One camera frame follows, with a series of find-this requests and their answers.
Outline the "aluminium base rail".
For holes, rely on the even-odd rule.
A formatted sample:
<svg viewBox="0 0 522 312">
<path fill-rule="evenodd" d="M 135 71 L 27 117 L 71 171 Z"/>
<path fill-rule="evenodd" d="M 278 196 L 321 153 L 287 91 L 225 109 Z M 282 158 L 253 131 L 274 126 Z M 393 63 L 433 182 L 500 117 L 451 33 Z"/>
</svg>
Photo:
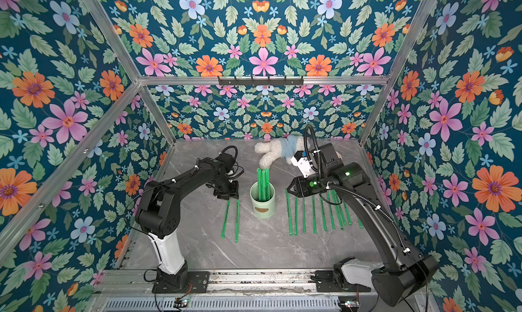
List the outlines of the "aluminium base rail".
<svg viewBox="0 0 522 312">
<path fill-rule="evenodd" d="M 310 277 L 332 269 L 191 269 L 209 272 L 204 294 L 374 294 L 371 292 L 318 292 Z M 150 269 L 108 271 L 95 286 L 96 294 L 151 294 L 156 273 Z"/>
</svg>

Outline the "light green storage cup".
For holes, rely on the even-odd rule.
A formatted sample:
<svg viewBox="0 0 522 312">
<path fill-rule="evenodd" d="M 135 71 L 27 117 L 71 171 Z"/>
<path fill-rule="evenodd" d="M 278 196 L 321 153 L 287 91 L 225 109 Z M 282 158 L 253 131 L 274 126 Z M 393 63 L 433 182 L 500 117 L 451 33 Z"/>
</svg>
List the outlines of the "light green storage cup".
<svg viewBox="0 0 522 312">
<path fill-rule="evenodd" d="M 254 209 L 254 215 L 259 219 L 268 219 L 276 211 L 275 188 L 269 184 L 269 199 L 261 201 L 259 199 L 258 183 L 254 183 L 250 188 L 250 199 Z"/>
</svg>

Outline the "bundle of green wrapped straws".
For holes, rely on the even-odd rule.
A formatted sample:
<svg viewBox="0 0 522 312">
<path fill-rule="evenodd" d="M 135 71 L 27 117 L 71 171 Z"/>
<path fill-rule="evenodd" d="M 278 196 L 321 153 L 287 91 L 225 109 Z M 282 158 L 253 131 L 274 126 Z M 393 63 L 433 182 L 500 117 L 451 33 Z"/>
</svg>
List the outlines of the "bundle of green wrapped straws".
<svg viewBox="0 0 522 312">
<path fill-rule="evenodd" d="M 258 169 L 258 201 L 267 202 L 270 198 L 270 180 L 268 169 Z"/>
</svg>

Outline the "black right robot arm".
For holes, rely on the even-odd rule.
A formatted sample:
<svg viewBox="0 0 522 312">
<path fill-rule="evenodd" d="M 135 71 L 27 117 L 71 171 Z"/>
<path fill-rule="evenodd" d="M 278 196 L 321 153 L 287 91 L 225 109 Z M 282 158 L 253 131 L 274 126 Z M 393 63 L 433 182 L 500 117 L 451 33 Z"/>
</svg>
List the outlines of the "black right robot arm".
<svg viewBox="0 0 522 312">
<path fill-rule="evenodd" d="M 439 264 L 422 254 L 398 228 L 379 201 L 365 170 L 356 162 L 344 163 L 332 144 L 313 151 L 298 150 L 291 159 L 301 171 L 288 192 L 298 198 L 331 193 L 335 205 L 346 204 L 356 214 L 375 244 L 380 263 L 345 258 L 334 265 L 332 282 L 340 290 L 362 285 L 375 290 L 395 307 L 418 290 L 427 288 Z"/>
</svg>

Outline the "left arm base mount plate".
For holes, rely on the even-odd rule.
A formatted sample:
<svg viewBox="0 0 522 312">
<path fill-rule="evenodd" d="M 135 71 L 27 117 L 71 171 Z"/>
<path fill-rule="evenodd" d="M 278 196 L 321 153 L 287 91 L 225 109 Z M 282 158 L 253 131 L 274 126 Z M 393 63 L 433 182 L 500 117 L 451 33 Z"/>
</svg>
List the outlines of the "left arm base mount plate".
<svg viewBox="0 0 522 312">
<path fill-rule="evenodd" d="M 152 292 L 154 294 L 204 294 L 209 285 L 209 272 L 206 271 L 180 271 L 176 275 L 170 275 L 157 271 Z"/>
</svg>

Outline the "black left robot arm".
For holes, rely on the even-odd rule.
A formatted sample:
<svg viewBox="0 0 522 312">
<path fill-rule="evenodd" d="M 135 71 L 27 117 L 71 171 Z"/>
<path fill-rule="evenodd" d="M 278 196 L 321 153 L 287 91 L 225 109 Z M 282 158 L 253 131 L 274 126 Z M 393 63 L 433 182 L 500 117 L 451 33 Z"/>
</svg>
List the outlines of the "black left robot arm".
<svg viewBox="0 0 522 312">
<path fill-rule="evenodd" d="M 155 288 L 182 292 L 189 287 L 188 263 L 181 253 L 177 229 L 183 199 L 205 185 L 216 199 L 239 198 L 238 151 L 228 146 L 216 158 L 197 159 L 189 171 L 161 182 L 149 183 L 141 195 L 136 222 L 149 237 L 156 257 Z"/>
</svg>

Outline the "white plush teddy bear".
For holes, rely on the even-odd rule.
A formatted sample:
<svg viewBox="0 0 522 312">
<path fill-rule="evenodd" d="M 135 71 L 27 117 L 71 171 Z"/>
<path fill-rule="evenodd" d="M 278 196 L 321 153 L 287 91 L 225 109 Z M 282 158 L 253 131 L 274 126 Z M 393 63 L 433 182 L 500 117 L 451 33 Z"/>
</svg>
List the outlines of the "white plush teddy bear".
<svg viewBox="0 0 522 312">
<path fill-rule="evenodd" d="M 304 151 L 303 136 L 288 135 L 286 138 L 272 139 L 269 142 L 259 142 L 254 146 L 256 154 L 262 154 L 259 161 L 261 169 L 270 169 L 279 158 L 284 158 L 288 165 L 298 151 Z"/>
</svg>

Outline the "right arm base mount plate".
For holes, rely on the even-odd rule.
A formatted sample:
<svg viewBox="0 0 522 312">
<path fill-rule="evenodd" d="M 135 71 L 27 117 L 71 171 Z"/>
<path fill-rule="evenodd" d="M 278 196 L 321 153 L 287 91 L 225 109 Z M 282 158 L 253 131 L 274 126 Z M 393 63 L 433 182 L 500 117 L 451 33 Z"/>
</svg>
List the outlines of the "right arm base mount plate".
<svg viewBox="0 0 522 312">
<path fill-rule="evenodd" d="M 317 270 L 310 280 L 315 283 L 318 292 L 371 292 L 366 286 L 349 283 L 339 271 Z"/>
</svg>

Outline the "black wall hook rack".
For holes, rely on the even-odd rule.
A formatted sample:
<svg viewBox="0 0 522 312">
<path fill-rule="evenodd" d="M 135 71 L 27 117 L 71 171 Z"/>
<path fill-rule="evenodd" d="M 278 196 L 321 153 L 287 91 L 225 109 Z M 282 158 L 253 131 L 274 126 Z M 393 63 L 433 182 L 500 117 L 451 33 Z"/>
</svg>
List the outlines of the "black wall hook rack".
<svg viewBox="0 0 522 312">
<path fill-rule="evenodd" d="M 220 86 L 301 86 L 305 84 L 304 78 L 287 76 L 273 77 L 218 77 Z"/>
</svg>

